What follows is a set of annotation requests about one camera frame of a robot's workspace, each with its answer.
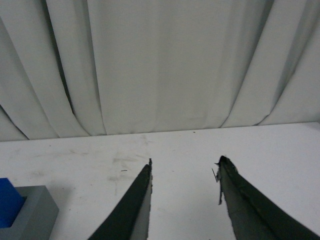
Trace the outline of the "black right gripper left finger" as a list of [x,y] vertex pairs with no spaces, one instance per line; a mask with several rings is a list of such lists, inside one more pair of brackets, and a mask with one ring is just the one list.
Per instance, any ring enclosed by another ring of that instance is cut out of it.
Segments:
[[90,240],[146,240],[153,192],[152,159],[137,175],[121,200],[89,237]]

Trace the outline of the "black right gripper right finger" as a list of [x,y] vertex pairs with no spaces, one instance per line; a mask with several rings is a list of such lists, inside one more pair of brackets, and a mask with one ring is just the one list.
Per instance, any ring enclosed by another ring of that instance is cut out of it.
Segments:
[[232,161],[221,156],[216,163],[219,204],[225,200],[237,240],[318,240],[319,235],[284,212],[245,178]]

